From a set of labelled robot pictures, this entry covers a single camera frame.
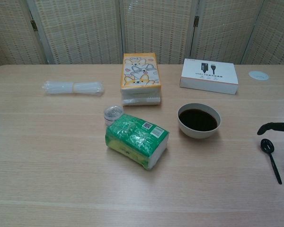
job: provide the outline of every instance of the bowl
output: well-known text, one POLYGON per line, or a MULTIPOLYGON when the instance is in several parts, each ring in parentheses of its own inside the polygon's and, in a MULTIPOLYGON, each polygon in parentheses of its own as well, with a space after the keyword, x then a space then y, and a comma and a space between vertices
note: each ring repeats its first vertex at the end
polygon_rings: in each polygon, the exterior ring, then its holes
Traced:
POLYGON ((219 113, 215 109, 211 108, 210 106, 201 104, 201 103, 189 103, 189 104, 186 104, 186 105, 180 107, 179 110, 178 110, 177 118, 178 118, 178 123, 179 123, 179 127, 180 127, 181 131, 185 135, 187 135, 191 138, 195 138, 195 139, 205 139, 205 138, 210 137, 211 135, 213 135, 218 130, 218 128, 221 125, 221 121, 222 121, 221 116, 219 115, 219 113), (210 131, 197 131, 197 130, 194 130, 194 129, 187 127, 186 125, 184 125, 181 122, 181 120, 179 119, 179 116, 185 110, 189 110, 189 109, 197 109, 197 110, 201 110, 201 111, 204 111, 204 112, 210 114, 217 121, 217 127, 214 128, 213 130, 210 130, 210 131))

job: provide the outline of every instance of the product box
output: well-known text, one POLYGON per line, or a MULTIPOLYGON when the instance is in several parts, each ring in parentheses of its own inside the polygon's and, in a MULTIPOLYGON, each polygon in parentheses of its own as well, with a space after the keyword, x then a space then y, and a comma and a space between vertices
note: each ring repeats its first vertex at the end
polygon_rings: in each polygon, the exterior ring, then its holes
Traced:
POLYGON ((161 83, 155 53, 125 53, 121 74, 123 105, 157 105, 161 83))
POLYGON ((180 87, 235 94, 239 83, 234 64, 185 59, 180 87))

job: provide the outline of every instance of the white coaster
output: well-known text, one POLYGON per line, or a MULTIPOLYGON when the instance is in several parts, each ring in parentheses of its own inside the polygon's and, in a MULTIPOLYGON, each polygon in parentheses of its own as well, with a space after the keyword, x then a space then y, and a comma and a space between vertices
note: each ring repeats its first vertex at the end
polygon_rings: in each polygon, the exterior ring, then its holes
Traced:
POLYGON ((269 76, 261 71, 250 71, 249 75, 251 78, 253 79, 257 79, 257 80, 268 80, 269 76))

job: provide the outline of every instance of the soy sauce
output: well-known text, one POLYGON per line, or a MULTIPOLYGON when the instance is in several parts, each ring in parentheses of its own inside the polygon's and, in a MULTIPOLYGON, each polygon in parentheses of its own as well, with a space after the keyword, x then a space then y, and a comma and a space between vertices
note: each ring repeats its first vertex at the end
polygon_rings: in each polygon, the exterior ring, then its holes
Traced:
POLYGON ((197 109, 183 111, 179 115, 179 119, 186 127, 197 131, 211 131, 218 126, 214 117, 197 109))

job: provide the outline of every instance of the qr code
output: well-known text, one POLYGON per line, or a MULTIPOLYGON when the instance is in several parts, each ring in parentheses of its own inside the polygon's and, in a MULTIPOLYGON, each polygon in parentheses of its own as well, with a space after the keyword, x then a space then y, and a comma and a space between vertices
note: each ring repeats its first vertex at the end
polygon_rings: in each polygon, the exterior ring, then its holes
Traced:
POLYGON ((163 134, 164 130, 159 128, 159 127, 155 127, 152 131, 151 131, 151 135, 159 138, 162 134, 163 134))
POLYGON ((142 127, 146 128, 146 129, 150 129, 152 127, 152 124, 149 124, 148 122, 145 122, 142 127))

